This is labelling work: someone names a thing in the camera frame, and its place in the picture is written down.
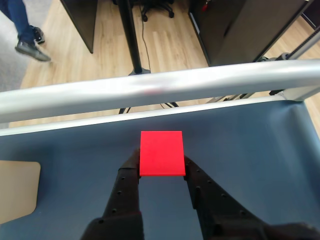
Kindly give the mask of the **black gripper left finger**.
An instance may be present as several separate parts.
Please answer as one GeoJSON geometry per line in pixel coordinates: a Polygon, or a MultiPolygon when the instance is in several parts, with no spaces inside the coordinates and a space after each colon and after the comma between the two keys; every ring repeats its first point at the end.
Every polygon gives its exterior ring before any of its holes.
{"type": "Polygon", "coordinates": [[[143,240],[139,201],[140,150],[136,149],[119,168],[101,217],[86,227],[82,240],[143,240]]]}

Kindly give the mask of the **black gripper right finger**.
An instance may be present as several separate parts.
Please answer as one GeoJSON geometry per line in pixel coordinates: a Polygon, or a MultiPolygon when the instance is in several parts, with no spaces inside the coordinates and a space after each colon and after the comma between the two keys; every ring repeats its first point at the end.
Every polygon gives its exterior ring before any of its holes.
{"type": "Polygon", "coordinates": [[[247,211],[203,169],[184,157],[192,207],[204,240],[274,240],[267,225],[247,211]]]}

